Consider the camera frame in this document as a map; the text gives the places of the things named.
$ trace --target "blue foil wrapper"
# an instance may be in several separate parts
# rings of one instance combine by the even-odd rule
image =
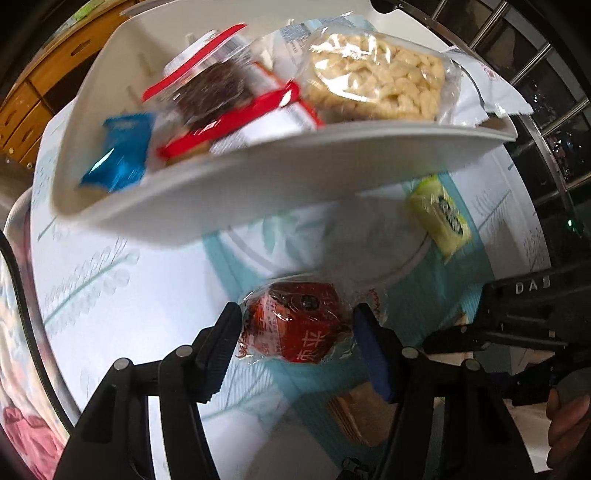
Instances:
[[[103,157],[85,173],[81,185],[95,185],[115,192],[142,179],[154,115],[138,113],[105,120]]]

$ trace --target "wooden drawer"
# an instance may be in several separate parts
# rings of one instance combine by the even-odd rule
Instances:
[[[28,80],[45,95],[64,75],[103,48],[115,29],[127,20],[119,13],[133,4],[129,0],[112,8],[65,39],[31,72]]]
[[[37,140],[29,151],[25,153],[25,156],[21,159],[21,165],[26,167],[28,170],[32,170],[35,168],[35,163],[37,163],[37,154],[39,153],[39,147],[41,146],[41,137]]]
[[[31,108],[38,103],[40,98],[35,90],[27,83],[23,82],[19,88],[10,96],[8,101],[0,109],[0,148],[6,145],[6,142],[17,129],[18,124],[27,116]]]
[[[43,134],[51,112],[41,102],[25,117],[4,145],[4,151],[13,160],[21,161],[29,149]]]

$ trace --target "finger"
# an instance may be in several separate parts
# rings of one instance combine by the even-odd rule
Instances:
[[[591,420],[585,420],[584,422],[575,425],[553,445],[548,453],[548,459],[546,461],[548,467],[556,468],[559,463],[574,452],[575,448],[577,448],[577,445],[581,441],[581,438],[583,438],[589,423],[591,423]]]
[[[553,388],[550,390],[548,395],[548,403],[546,404],[546,416],[552,420],[556,412],[560,409],[560,397],[558,396],[558,390]]]
[[[551,447],[571,428],[573,428],[589,409],[589,395],[579,397],[562,407],[552,419],[548,430],[548,443]]]

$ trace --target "metal screw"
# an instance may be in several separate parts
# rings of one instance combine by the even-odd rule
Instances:
[[[409,360],[414,360],[415,358],[418,358],[418,350],[411,346],[406,346],[402,349],[402,356]]]
[[[115,360],[115,363],[113,364],[113,367],[115,367],[115,370],[124,370],[128,366],[129,366],[129,360],[126,358],[119,358],[119,359]]]
[[[186,356],[191,355],[193,353],[193,348],[190,345],[181,345],[177,348],[176,354],[177,357],[184,358]]]
[[[478,362],[478,360],[469,358],[468,360],[466,360],[466,368],[468,370],[472,370],[473,372],[478,372],[480,370],[480,363]]]

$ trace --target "green snack packet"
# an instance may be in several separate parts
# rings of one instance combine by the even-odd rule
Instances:
[[[446,261],[472,238],[466,219],[436,175],[421,181],[408,201]]]

